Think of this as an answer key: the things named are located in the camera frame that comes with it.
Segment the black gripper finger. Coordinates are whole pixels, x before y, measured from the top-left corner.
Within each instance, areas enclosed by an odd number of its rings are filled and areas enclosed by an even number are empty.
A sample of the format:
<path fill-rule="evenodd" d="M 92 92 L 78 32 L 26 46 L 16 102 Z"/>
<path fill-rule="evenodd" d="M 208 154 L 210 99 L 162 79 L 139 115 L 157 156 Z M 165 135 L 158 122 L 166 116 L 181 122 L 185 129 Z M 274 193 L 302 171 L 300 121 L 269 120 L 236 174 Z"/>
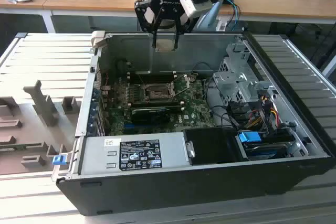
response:
<path fill-rule="evenodd" d="M 184 15 L 186 16 L 187 20 L 185 23 L 182 24 L 181 17 Z M 185 10 L 182 7 L 176 7 L 173 9 L 173 17 L 176 30 L 174 49 L 177 49 L 180 35 L 190 33 L 193 30 L 194 26 L 196 25 L 196 18 L 192 19 L 188 18 L 188 16 L 185 13 Z"/>
<path fill-rule="evenodd" d="M 157 32 L 163 20 L 163 7 L 154 0 L 136 1 L 134 10 L 142 31 L 153 35 L 152 47 L 156 48 Z"/>

